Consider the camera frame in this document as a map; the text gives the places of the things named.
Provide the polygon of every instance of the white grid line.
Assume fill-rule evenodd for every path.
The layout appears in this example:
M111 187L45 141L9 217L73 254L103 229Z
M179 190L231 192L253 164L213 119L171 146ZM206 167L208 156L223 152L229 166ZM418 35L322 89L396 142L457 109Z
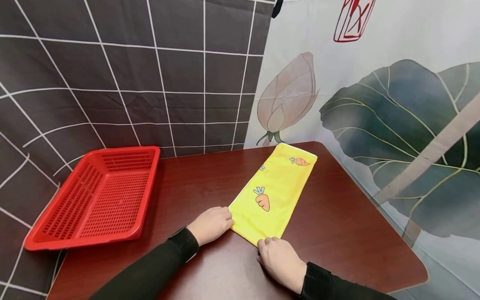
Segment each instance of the white grid line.
M50 289L52 289L53 283L55 282L55 279L57 278L57 275L58 275L58 272L56 272L56 271L57 271L57 267L58 267L59 262L60 262L60 256L62 254L62 251L66 251L66 250L61 249L59 251L59 255L57 256L57 261L55 262L55 267L53 268L53 275L52 275L52 282L50 283Z
M69 165L69 164L71 164L72 162L74 162L75 160L78 160L78 159L80 159L80 158L82 158L82 157L84 157L84 156L85 156L85 154L82 154L82 155L80 155L79 157L72 159L72 160L69 161L67 164ZM60 171L61 171L64 167L66 167L66 166L67 166L67 165L64 165L64 166L60 167L55 173L53 173L53 176L57 175L58 172L60 172Z
M206 22L206 18L205 18L205 6L206 6L206 3L205 3L205 0L203 0L203 13L204 13L204 154L205 154L205 144L206 144L206 125L205 125L205 122L207 121L206 120L206 110L207 110L207 106L206 106L206 95L205 95L205 91L206 91L206 87L205 87L205 74L206 74L206 67L205 67L205 60L206 60L206 53L205 53L205 28L206 28L206 25L205 25L205 22Z
M45 45L43 44L42 40L40 39L40 37L38 36L38 33L36 32L35 28L33 27L33 24L30 22L30 19L27 17L26 13L24 12L23 8L20 6L20 3L18 2L18 0L15 0L15 3L17 4L18 8L20 9L20 11L22 12L22 15L24 16L25 20L27 21L28 25L30 25L30 28L32 29L33 33L35 34L35 37L38 39L39 43L42 45L42 48L43 50L45 51L45 53L47 54L48 58L50 59L50 61L52 62L53 66L55 67L55 69L57 70L58 74L60 75L60 77L62 78L63 80L63 83L65 83L65 85L67 86L67 89L70 91L70 94L73 96L73 98L75 99L75 102L77 103L77 105L80 107L80 110L82 111L82 113L84 114L85 118L87 119L87 121L90 123L90 126L92 126L92 129L93 131L95 132L96 136L98 137L98 139L100 140L100 142L102 143L103 147L105 147L105 144L103 143L102 139L100 138L100 135L98 134L98 132L96 131L95 127L93 127L93 125L91 124L91 121L89 119L89 117L87 116L87 114L85 113L85 110L84 108L82 107L82 105L80 104L80 102L78 101L77 99L77 96L75 96L75 94L73 93L72 89L70 89L70 86L67 82L67 80L65 79L65 77L63 77L63 74L62 72L60 72L60 69L58 68L57 64L55 63L55 61L53 60L52 56L50 55L50 52L47 50L47 47L45 47Z
M48 37L36 38L34 36L18 36L18 35L0 35L0 37L39 39L41 41L47 41L47 42L86 44L86 45L106 45L106 46L116 46L116 47L124 47L124 48L144 48L144 49L180 51L180 52L196 52L196 53L203 53L204 52L203 50L195 50L195 49L165 48L165 47L157 47L157 46L153 47L153 46L143 46L143 45L125 45L125 44L104 43L104 42L87 42L87 41L76 41L76 40L67 40L67 39L48 38ZM218 52L218 51L208 51L208 50L206 50L205 52L206 53L211 53L211 54L235 55L235 56L247 56L247 55L248 56L257 56L257 57L262 57L263 56L263 54L230 53L230 52Z
M17 106L17 108L23 113L23 115L25 116L25 118L27 118L27 120L32 124L32 126L38 131L38 133L40 134L41 137L43 137L45 139L45 141L47 142L47 144L52 148L52 150L60 157L60 159L63 161L63 163L66 163L65 159L63 158L62 155L60 155L60 153L57 151L57 149L52 145L52 143L50 143L50 141L46 138L46 136L43 135L43 132L37 127L37 125L35 124L35 122L33 122L33 120L30 118L30 116L26 113L26 111L24 111L24 109L20 106L20 104L18 104L18 102L15 100L15 98L13 98L12 95L10 95L10 93L7 91L7 89L3 86L3 84L0 82L0 87L3 89L3 91L5 91L6 94L9 95L9 98L10 100Z
M110 92L116 93L117 90L95 90L95 89L84 89L84 88L66 88L66 87L46 87L46 88L36 88L36 89L29 89L17 92L11 92L7 95L0 96L0 99L7 98L10 95L15 96L18 94L29 93L29 92L41 92L41 91L51 91L51 90L72 90L72 91L81 91L81 92ZM120 90L122 93L163 93L163 91L130 91L130 90ZM255 95L255 93L203 93L203 92L165 92L166 94L194 94L194 95Z
M2 189L2 187L3 187L10 179L12 179L12 178L25 166L25 164L28 162L29 159L30 159L30 153L27 153L27 157L25 158L24 162L23 162L12 174L10 174L9 177L7 177L7 178L0 184L0 189ZM7 216L11 217L12 219L14 219L15 221L19 222L20 224L25 225L25 226L28 227L28 228L32 228L32 226L30 226L30 224L28 224L27 222L23 221L22 219L20 219L19 217L15 216L14 214L10 213L9 211L7 211L6 209L4 209L3 207L0 207L0 212L3 212L4 214L6 214Z
M150 0L146 0L146 1L147 1L148 17L150 19L150 27L152 28L153 43L154 43L154 46L156 48L156 36L155 36L155 30L154 30L154 27L153 27L152 12L150 10ZM158 57L158 50L155 50L155 55L156 55L156 62L157 62L157 65L158 65L158 73L160 73L160 82L162 84L162 90L165 91L165 86L163 84L162 68L160 67L160 58ZM170 128L170 137L172 138L172 145L174 146L173 154L175 155L175 157L177 157L177 151L175 150L175 142L173 140L172 125L170 124L170 114L168 112L167 96L165 95L165 93L163 93L163 99L165 101L165 111L167 112L168 127Z
M53 181L52 178L50 178L50 176L48 176L47 174L45 174L44 171L42 171L42 169L40 169L30 158L29 156L25 155L25 153L23 153L19 148L17 148L17 146L15 146L14 143L12 143L1 131L0 131L0 136L3 137L13 148L15 148L15 150L17 150L23 157L27 158L28 161L40 172L43 174L43 176L45 176L51 183L53 183L53 185L57 186L58 185L56 184L55 181Z
M247 47L247 57L245 58L245 68L243 69L243 78L241 81L241 90L240 92L243 92L243 84L245 83L245 74L247 72L247 64L248 64L248 53L250 52L250 42L252 41L252 31L253 31L253 21L255 20L255 10L257 7L257 1L253 1L253 12L252 12L252 23L250 24L250 35L248 37L248 47ZM241 106L241 94L240 94L240 100L239 100L239 107L237 109L237 121L235 122L235 129L233 131L233 140L232 140L232 148L233 150L233 144L235 143L235 135L237 134L237 124L239 121L239 115L240 115L240 106Z
M249 0L249 1L255 1L255 2L261 2L261 3L268 3L268 4L275 4L275 0L268 1L268 0Z
M204 123L204 124L235 124L235 123L248 123L248 121L244 121L244 122L211 122L211 123ZM50 134L52 132L55 132L55 131L58 131L58 130L62 130L62 129L65 129L65 128L70 128L70 127L75 127L75 126L81 126L81 125L88 125L88 124L93 124L93 125L113 125L113 126L130 126L130 125L169 125L170 126L170 134L171 134L171 125L202 125L203 123L153 123L153 122L143 122L143 123L127 123L127 124L116 124L116 123L77 123L77 124L71 124L71 125L65 125L65 126L62 126L62 127L57 127L55 129L52 129L52 130L49 130L47 132L44 132L43 135L47 135L47 134ZM30 145L31 143L33 143L34 141L38 140L39 138L41 138L42 135L39 135L39 136L36 136L34 137L33 139L31 139L30 141L26 142L22 148L25 148L27 147L28 145Z
M198 148L198 147L204 147L204 148L205 148L205 147L219 147L219 146L232 146L232 145L231 145L231 144L226 144L226 145L175 146L175 147L173 147L173 146L161 147L161 146L160 146L160 147L158 147L158 148L160 148L160 149L171 149L171 148L173 148L173 150L175 150L175 148ZM71 164L71 163L74 162L75 160L78 160L78 159L82 158L84 155L81 155L81 156L79 156L79 157L77 157L77 158L75 158L75 159L72 159L71 161L68 162L68 164ZM66 167L66 166L60 167L60 168L53 174L53 176L57 175L58 172L60 172L64 167Z
M57 186L57 190L53 193L52 197L50 198L50 201L47 203L47 205L45 205L45 207L43 208L42 212L41 212L40 214L38 214L38 216L36 217L36 220L35 220L34 224L38 221L38 219L40 218L40 216L43 214L43 212L44 212L45 209L48 207L48 205L50 205L50 203L52 202L53 198L55 197L55 195L56 195L56 194L58 193L58 191L60 190L60 183L58 183L56 186ZM5 289L3 290L3 292L2 292L2 294L1 294L1 296L0 296L0 300L3 300L3 296L5 296L5 292L7 291L7 289L8 289L9 287L16 288L16 289L21 289L21 290L25 290L25 291L28 291L28 292L31 292L31 293L35 293L35 294L41 294L42 296L44 296L44 293L42 293L42 292L35 291L35 290L29 289L29 288L24 288L24 287L21 287L21 286L17 286L17 285L11 284L12 278L13 278L13 276L15 275L15 271L17 270L18 262L20 261L20 257L22 256L22 252L23 252L23 249L24 249L25 240L26 240L27 236L28 236L28 234L25 236L24 241L22 242L22 246L20 247L20 252L18 253L17 260L15 261L15 264L13 265L12 273L10 274L10 277L8 278L8 281L7 281L7 282L2 282L2 284L5 286Z
M7 288L14 288L14 289L18 289L18 290L21 290L21 291L24 291L24 292L29 292L29 293L32 293L32 294L44 296L44 297L47 296L46 293L39 292L39 291L31 289L31 288L24 288L24 287L18 286L16 284L9 284L8 287L7 287L7 283L5 281L1 281L1 280L0 280L0 286L5 286L5 290Z
M115 74L113 72L112 66L110 65L110 60L108 60L107 52L105 51L105 47L103 46L102 38L100 37L100 33L98 32L98 29L96 27L95 20L93 19L93 15L92 15L92 12L90 11L90 7L88 6L87 0L84 0L84 3L85 3L85 6L88 10L88 14L90 15L90 20L92 21L93 28L95 29L96 37L98 38L98 41L100 42L100 46L102 47L103 54L105 55L105 59L107 60L108 68L110 69L110 72L112 73L113 81L115 82L115 86L117 87L117 91L120 95L121 102L123 104L123 107L125 108L125 113L127 114L128 121L130 122L130 124L132 124L132 120L130 119L130 114L128 113L127 106L125 105L125 101L123 100L123 96L121 94L120 87L119 87L119 84L117 82L117 78L115 78ZM132 124L132 130L133 130L133 133L135 134L135 138L137 139L138 145L141 146L142 144L140 143L140 140L138 139L137 132L135 131L135 128L133 127L133 124Z

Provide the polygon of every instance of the person's left hand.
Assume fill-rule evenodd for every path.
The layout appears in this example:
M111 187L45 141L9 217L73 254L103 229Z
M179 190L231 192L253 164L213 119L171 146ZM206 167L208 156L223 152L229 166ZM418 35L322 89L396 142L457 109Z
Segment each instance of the person's left hand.
M203 246L218 239L233 226L232 213L228 207L212 207L201 213L187 229Z

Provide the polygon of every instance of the orange carrot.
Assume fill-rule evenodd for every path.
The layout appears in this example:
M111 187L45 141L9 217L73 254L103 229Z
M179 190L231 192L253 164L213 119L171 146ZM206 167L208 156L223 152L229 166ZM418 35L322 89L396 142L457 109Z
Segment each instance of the orange carrot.
M303 158L297 158L296 161L295 161L295 163L296 163L298 166L308 166L308 165L309 165L309 163L307 163L307 162L305 161L305 159L303 159Z
M270 200L268 199L268 196L264 194L264 191L265 188L259 186L257 186L257 188L253 190L253 192L258 195L255 198L258 206L260 206L264 211L268 212L270 211Z
M270 199L268 199L268 196L265 194L258 195L255 198L255 201L258 203L258 206L260 206L264 211L268 212L270 211Z

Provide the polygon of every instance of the gray grid backdrop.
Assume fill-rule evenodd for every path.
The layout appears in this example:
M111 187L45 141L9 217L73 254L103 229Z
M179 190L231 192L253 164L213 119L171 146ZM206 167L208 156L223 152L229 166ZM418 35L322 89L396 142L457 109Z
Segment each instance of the gray grid backdrop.
M242 149L273 1L0 4L0 300L43 299L58 252L23 239L79 159Z

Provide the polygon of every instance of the towel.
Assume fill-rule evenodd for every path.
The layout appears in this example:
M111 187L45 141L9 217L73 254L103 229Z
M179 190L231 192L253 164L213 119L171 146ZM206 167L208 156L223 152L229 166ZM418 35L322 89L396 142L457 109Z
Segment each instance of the towel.
M281 238L317 156L278 144L230 204L232 230L253 245L266 237Z

